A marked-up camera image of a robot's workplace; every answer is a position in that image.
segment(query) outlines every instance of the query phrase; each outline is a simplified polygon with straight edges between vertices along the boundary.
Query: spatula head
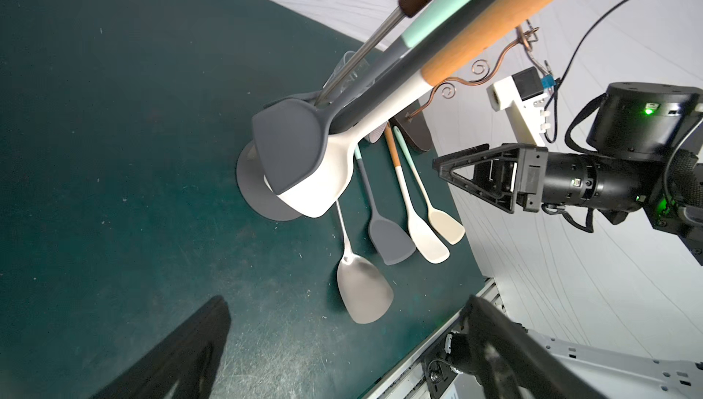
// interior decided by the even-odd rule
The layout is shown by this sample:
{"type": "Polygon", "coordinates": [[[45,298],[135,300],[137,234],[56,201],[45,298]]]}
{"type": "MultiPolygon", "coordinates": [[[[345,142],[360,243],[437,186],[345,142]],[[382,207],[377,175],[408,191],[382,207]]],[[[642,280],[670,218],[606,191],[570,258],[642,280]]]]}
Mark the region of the spatula head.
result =
{"type": "Polygon", "coordinates": [[[251,141],[237,160],[237,186],[244,200],[252,210],[271,220],[282,222],[299,218],[300,213],[287,206],[264,183],[264,171],[253,147],[254,142],[251,141]]]}
{"type": "Polygon", "coordinates": [[[364,138],[368,142],[373,144],[376,141],[380,140],[380,138],[383,136],[383,130],[385,128],[386,128],[386,123],[384,122],[382,125],[375,128],[370,134],[366,135],[364,138]]]}
{"type": "Polygon", "coordinates": [[[359,324],[374,322],[388,311],[393,289],[378,268],[360,255],[342,259],[337,268],[339,294],[351,319],[359,324]]]}
{"type": "Polygon", "coordinates": [[[415,242],[397,223],[374,215],[368,223],[368,236],[383,263],[395,265],[410,257],[416,250],[415,242]]]}
{"type": "Polygon", "coordinates": [[[259,160],[271,191],[281,194],[320,165],[329,122],[311,104],[286,98],[252,117],[259,160]]]}
{"type": "Polygon", "coordinates": [[[408,215],[408,232],[417,250],[430,263],[442,263],[449,258],[449,249],[417,213],[408,215]]]}
{"type": "Polygon", "coordinates": [[[352,180],[354,148],[357,142],[343,134],[330,135],[325,156],[317,170],[294,187],[279,194],[280,200],[309,218],[319,218],[325,214],[352,180]]]}
{"type": "Polygon", "coordinates": [[[435,228],[435,231],[452,245],[457,244],[466,233],[464,225],[442,210],[430,209],[427,219],[429,219],[432,228],[435,228]]]}

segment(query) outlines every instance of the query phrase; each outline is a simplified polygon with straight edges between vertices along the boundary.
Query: white spatula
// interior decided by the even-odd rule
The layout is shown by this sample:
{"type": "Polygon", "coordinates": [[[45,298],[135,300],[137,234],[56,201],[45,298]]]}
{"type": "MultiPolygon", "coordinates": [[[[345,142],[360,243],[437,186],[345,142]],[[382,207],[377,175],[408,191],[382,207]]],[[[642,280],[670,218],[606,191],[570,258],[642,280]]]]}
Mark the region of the white spatula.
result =
{"type": "Polygon", "coordinates": [[[400,166],[398,150],[396,150],[395,142],[393,141],[393,132],[391,132],[390,126],[386,126],[384,135],[388,143],[388,150],[391,152],[396,176],[398,176],[400,192],[403,194],[405,207],[408,210],[408,233],[410,234],[410,238],[415,242],[417,250],[428,262],[442,263],[449,258],[449,249],[439,240],[439,237],[436,236],[432,228],[415,212],[413,201],[410,200],[410,194],[408,193],[408,185],[405,183],[405,176],[403,176],[403,168],[400,166]]]}
{"type": "Polygon", "coordinates": [[[432,226],[432,228],[435,228],[435,231],[440,233],[440,235],[444,237],[447,242],[452,245],[457,244],[466,233],[466,231],[464,230],[464,226],[454,220],[454,218],[452,218],[444,211],[437,210],[435,207],[432,206],[431,202],[429,201],[427,191],[425,190],[425,186],[423,185],[423,181],[420,179],[420,174],[417,173],[417,169],[415,168],[413,158],[410,156],[408,146],[405,144],[403,134],[400,132],[400,129],[397,126],[393,127],[393,133],[395,133],[396,135],[396,140],[398,140],[398,144],[400,144],[400,148],[403,151],[403,155],[405,155],[405,159],[410,165],[410,170],[412,170],[413,175],[415,175],[417,185],[420,186],[420,191],[425,197],[425,202],[427,202],[427,219],[429,220],[429,224],[432,226]]]}

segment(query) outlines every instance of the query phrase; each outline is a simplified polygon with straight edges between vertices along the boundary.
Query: black cable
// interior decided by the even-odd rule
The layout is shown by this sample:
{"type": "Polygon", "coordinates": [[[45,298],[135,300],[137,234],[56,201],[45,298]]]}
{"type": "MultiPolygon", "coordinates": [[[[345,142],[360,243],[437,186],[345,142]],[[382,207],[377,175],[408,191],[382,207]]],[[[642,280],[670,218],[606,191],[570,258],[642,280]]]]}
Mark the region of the black cable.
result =
{"type": "Polygon", "coordinates": [[[567,65],[567,68],[564,70],[564,74],[561,77],[561,81],[559,81],[555,86],[554,86],[554,93],[549,97],[549,101],[547,102],[547,105],[544,106],[544,110],[546,111],[549,105],[552,103],[552,100],[554,100],[554,136],[552,141],[549,141],[550,143],[553,143],[554,141],[557,140],[557,93],[559,91],[559,88],[564,84],[565,78],[567,78],[567,75],[569,74],[569,70],[571,69],[571,66],[574,62],[574,59],[576,58],[576,53],[579,52],[579,49],[581,48],[581,45],[584,43],[586,37],[588,37],[589,34],[591,34],[591,31],[595,27],[600,24],[603,19],[608,17],[613,11],[617,10],[618,8],[622,7],[625,3],[629,2],[631,0],[621,0],[617,4],[615,4],[614,7],[612,7],[610,10],[606,11],[605,14],[603,14],[599,19],[591,25],[591,27],[588,29],[588,31],[585,32],[584,36],[579,40],[579,44],[576,45],[576,49],[574,50],[574,53],[572,54],[571,59],[569,60],[569,64],[567,65]]]}
{"type": "Polygon", "coordinates": [[[585,226],[581,225],[577,221],[574,220],[574,218],[567,212],[564,211],[562,214],[562,217],[566,219],[566,221],[575,228],[580,229],[581,231],[585,231],[587,233],[593,233],[593,209],[589,208],[588,212],[585,214],[585,226]]]}
{"type": "Polygon", "coordinates": [[[567,212],[566,208],[549,208],[546,203],[542,203],[542,211],[550,216],[556,216],[567,212]]]}
{"type": "Polygon", "coordinates": [[[669,190],[669,168],[672,166],[672,161],[673,157],[676,155],[676,152],[681,148],[683,143],[688,140],[688,138],[695,132],[703,123],[703,115],[696,121],[696,123],[691,126],[691,128],[686,132],[685,135],[681,138],[681,140],[676,144],[676,146],[672,150],[672,154],[669,155],[669,159],[666,160],[666,165],[663,168],[663,197],[666,200],[667,206],[670,204],[670,202],[673,201],[673,196],[671,193],[671,190],[669,190]]]}

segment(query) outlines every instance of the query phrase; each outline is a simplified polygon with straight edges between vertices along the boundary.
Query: spatula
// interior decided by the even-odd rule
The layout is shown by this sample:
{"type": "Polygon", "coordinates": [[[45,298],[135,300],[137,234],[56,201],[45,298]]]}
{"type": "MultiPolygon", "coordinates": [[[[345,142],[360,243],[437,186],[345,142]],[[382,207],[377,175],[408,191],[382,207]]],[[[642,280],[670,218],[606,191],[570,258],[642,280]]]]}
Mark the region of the spatula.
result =
{"type": "MultiPolygon", "coordinates": [[[[495,0],[436,55],[427,55],[427,48],[434,49],[432,41],[421,43],[410,51],[400,64],[389,70],[379,82],[355,100],[362,101],[366,109],[362,118],[348,130],[330,135],[322,162],[316,170],[294,187],[278,194],[278,197],[289,207],[308,217],[318,218],[324,214],[344,192],[352,178],[354,147],[364,135],[417,100],[432,86],[440,83],[511,31],[523,19],[530,17],[551,1],[495,0]],[[404,67],[404,63],[411,69],[416,65],[420,68],[408,74],[409,70],[404,67]],[[385,92],[378,98],[376,95],[379,91],[376,88],[381,89],[381,92],[383,89],[391,89],[391,92],[385,92]]],[[[474,14],[470,12],[462,15],[467,17],[467,22],[474,18],[474,14]]]]}
{"type": "Polygon", "coordinates": [[[405,159],[408,161],[410,170],[412,170],[413,175],[415,175],[417,185],[420,186],[420,191],[425,197],[425,202],[427,202],[427,220],[429,220],[429,224],[432,226],[432,228],[435,228],[435,231],[438,232],[442,237],[444,237],[447,242],[452,245],[457,244],[466,233],[466,231],[464,230],[464,226],[454,220],[450,215],[448,215],[444,211],[437,210],[435,207],[432,206],[431,202],[429,201],[427,191],[425,190],[425,185],[423,185],[423,181],[420,179],[420,174],[415,168],[413,157],[410,156],[408,146],[406,146],[405,144],[403,134],[400,132],[400,129],[398,127],[393,127],[393,133],[395,133],[396,140],[398,140],[398,145],[400,145],[400,149],[403,151],[403,155],[405,155],[405,159]]]}
{"type": "Polygon", "coordinates": [[[374,322],[391,307],[393,289],[373,263],[352,251],[339,202],[337,213],[345,240],[345,253],[337,267],[339,294],[352,320],[359,324],[374,322]]]}
{"type": "Polygon", "coordinates": [[[383,263],[395,265],[410,257],[415,252],[415,243],[397,223],[384,218],[378,213],[376,202],[373,200],[371,184],[368,183],[368,175],[361,160],[361,151],[358,146],[354,149],[356,164],[361,174],[361,180],[366,188],[368,205],[371,207],[371,220],[368,221],[368,236],[373,247],[381,254],[383,263]]]}
{"type": "Polygon", "coordinates": [[[403,195],[403,201],[405,201],[405,207],[406,210],[408,210],[408,232],[410,233],[410,237],[415,242],[417,250],[428,262],[442,263],[449,258],[449,249],[439,240],[439,237],[436,236],[432,228],[415,212],[413,201],[410,200],[408,184],[405,183],[405,176],[403,176],[403,168],[400,166],[398,150],[396,150],[395,142],[393,141],[393,132],[391,132],[390,126],[386,126],[384,135],[388,143],[388,150],[393,159],[393,167],[396,170],[396,176],[398,176],[400,193],[403,195]]]}
{"type": "MultiPolygon", "coordinates": [[[[394,24],[405,16],[417,14],[430,0],[399,0],[399,8],[391,17],[394,24]]],[[[371,40],[376,43],[385,36],[374,34],[371,40]]],[[[358,60],[365,56],[366,44],[351,58],[335,78],[324,87],[318,101],[326,96],[354,68],[358,60]]],[[[254,141],[261,160],[261,166],[268,179],[268,185],[280,194],[309,176],[320,165],[327,143],[330,123],[345,105],[336,102],[318,109],[305,101],[284,99],[252,118],[254,141]]]]}

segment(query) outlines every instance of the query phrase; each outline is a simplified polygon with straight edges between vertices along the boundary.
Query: beige spatula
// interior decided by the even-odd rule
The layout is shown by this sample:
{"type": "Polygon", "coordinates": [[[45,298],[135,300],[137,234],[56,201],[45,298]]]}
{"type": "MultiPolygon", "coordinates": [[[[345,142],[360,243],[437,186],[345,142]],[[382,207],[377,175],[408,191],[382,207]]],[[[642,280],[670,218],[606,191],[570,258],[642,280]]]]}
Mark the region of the beige spatula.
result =
{"type": "Polygon", "coordinates": [[[397,126],[393,126],[393,132],[396,135],[396,140],[398,140],[398,144],[400,144],[400,148],[403,151],[403,155],[405,155],[405,159],[408,160],[408,164],[410,165],[410,169],[413,171],[413,175],[415,175],[417,185],[420,186],[420,191],[425,197],[425,202],[427,202],[427,219],[429,220],[429,224],[432,226],[432,228],[435,228],[435,231],[440,233],[440,235],[444,237],[447,242],[452,245],[456,244],[466,233],[466,231],[464,230],[464,226],[454,220],[454,218],[452,218],[444,211],[437,210],[435,207],[432,206],[431,202],[429,201],[427,191],[425,190],[425,186],[423,185],[423,181],[420,179],[420,174],[417,173],[417,169],[415,168],[413,158],[410,156],[408,146],[405,144],[403,134],[400,132],[400,129],[397,126]]]}

